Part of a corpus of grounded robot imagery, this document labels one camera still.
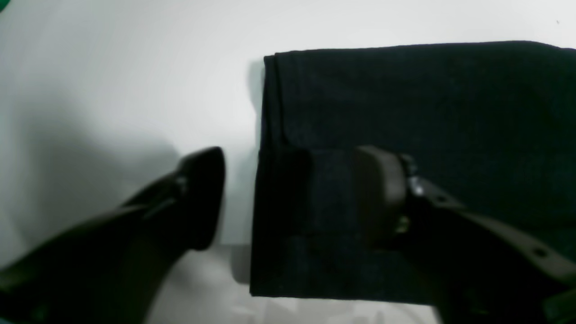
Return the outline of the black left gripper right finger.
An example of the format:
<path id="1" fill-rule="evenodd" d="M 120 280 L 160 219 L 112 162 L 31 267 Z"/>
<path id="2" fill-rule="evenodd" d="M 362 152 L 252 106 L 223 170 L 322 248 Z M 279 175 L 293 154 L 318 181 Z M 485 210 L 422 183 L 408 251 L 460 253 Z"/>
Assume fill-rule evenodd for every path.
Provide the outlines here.
<path id="1" fill-rule="evenodd" d="M 353 180 L 364 241 L 401 253 L 442 323 L 575 322 L 575 263 L 551 246 L 473 213 L 409 156 L 358 146 Z"/>

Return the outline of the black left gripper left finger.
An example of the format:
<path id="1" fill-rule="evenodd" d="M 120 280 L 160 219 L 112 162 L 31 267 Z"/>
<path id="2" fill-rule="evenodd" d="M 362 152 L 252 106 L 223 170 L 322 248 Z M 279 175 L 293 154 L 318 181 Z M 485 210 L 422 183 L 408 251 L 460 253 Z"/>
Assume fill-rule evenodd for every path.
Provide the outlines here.
<path id="1" fill-rule="evenodd" d="M 1 269 L 3 324 L 142 324 L 178 260 L 207 250 L 225 186 L 212 146 Z"/>

